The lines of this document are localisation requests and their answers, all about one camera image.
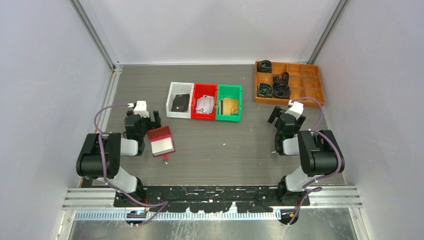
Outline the red leather card holder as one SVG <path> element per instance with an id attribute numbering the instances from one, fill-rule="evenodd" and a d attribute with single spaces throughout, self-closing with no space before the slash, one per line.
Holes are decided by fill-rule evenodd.
<path id="1" fill-rule="evenodd" d="M 151 151 L 154 158 L 161 157 L 168 163 L 169 155 L 176 151 L 174 138 L 168 125 L 156 129 L 148 130 L 147 137 L 151 144 Z"/>

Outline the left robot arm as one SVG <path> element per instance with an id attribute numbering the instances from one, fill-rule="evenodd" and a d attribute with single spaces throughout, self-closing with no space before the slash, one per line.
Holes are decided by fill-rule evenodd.
<path id="1" fill-rule="evenodd" d="M 142 117 L 130 110 L 126 113 L 123 133 L 89 133 L 76 161 L 77 174 L 102 181 L 135 207 L 145 204 L 146 192 L 140 178 L 121 166 L 121 157 L 143 154 L 147 132 L 162 126 L 157 110 L 153 111 L 153 117 Z"/>

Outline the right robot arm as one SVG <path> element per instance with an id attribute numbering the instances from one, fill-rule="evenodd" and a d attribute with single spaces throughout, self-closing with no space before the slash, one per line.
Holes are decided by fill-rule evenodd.
<path id="1" fill-rule="evenodd" d="M 299 156 L 300 165 L 281 178 L 276 199 L 283 205 L 300 202 L 307 187 L 327 176 L 342 173 L 345 160 L 331 130 L 301 130 L 303 108 L 275 106 L 268 123 L 276 128 L 274 150 L 280 156 Z"/>

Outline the black credit card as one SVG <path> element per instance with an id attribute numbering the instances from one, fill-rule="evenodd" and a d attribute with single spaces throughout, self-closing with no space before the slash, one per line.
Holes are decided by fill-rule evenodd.
<path id="1" fill-rule="evenodd" d="M 190 106 L 190 94 L 176 94 L 171 106 L 171 112 L 186 113 Z"/>

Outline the gold credit card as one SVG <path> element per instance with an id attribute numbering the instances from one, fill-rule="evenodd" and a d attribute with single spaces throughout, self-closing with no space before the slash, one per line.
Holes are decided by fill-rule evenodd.
<path id="1" fill-rule="evenodd" d="M 220 114 L 224 116 L 237 115 L 239 113 L 239 100 L 234 98 L 221 98 L 219 101 Z"/>

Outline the white credit card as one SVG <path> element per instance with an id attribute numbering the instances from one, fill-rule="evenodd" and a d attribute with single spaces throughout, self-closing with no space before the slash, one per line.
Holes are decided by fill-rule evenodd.
<path id="1" fill-rule="evenodd" d="M 215 98 L 203 95 L 196 102 L 195 112 L 198 114 L 212 114 L 215 106 Z"/>

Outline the white plastic bin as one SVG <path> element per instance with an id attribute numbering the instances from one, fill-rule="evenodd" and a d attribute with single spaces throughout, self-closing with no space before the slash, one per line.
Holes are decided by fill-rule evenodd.
<path id="1" fill-rule="evenodd" d="M 172 81 L 166 100 L 168 118 L 190 119 L 194 83 Z"/>

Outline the orange compartment tray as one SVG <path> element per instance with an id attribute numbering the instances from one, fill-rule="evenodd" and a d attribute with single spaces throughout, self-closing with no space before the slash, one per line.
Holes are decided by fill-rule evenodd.
<path id="1" fill-rule="evenodd" d="M 322 88 L 320 69 L 314 64 L 272 62 L 272 73 L 257 72 L 257 63 L 254 67 L 253 95 L 254 102 L 258 104 L 287 105 L 289 100 L 298 99 L 306 108 L 318 108 L 319 102 L 322 106 L 326 100 Z M 291 95 L 289 99 L 257 97 L 257 87 L 260 83 L 266 83 L 273 88 L 273 76 L 283 72 L 289 73 L 289 87 Z"/>

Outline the green plastic bin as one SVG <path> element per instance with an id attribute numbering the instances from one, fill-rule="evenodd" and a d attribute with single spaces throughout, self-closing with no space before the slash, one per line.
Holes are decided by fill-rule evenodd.
<path id="1" fill-rule="evenodd" d="M 219 84 L 217 89 L 216 121 L 240 122 L 243 110 L 241 85 Z"/>

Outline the red plastic bin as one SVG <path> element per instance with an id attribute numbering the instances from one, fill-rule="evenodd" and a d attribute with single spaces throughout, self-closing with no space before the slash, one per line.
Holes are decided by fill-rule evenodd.
<path id="1" fill-rule="evenodd" d="M 195 83 L 192 94 L 191 118 L 198 120 L 216 120 L 218 85 Z"/>

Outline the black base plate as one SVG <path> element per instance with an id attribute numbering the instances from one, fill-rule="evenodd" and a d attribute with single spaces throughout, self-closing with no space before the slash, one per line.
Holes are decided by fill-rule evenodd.
<path id="1" fill-rule="evenodd" d="M 268 213 L 275 207 L 298 207 L 302 202 L 294 204 L 280 203 L 276 198 L 278 186 L 144 186 L 146 203 L 152 205 L 155 212 L 160 204 L 167 202 L 163 212 L 192 213 L 226 213 L 235 205 L 238 213 Z M 114 207 L 136 207 L 117 194 Z"/>

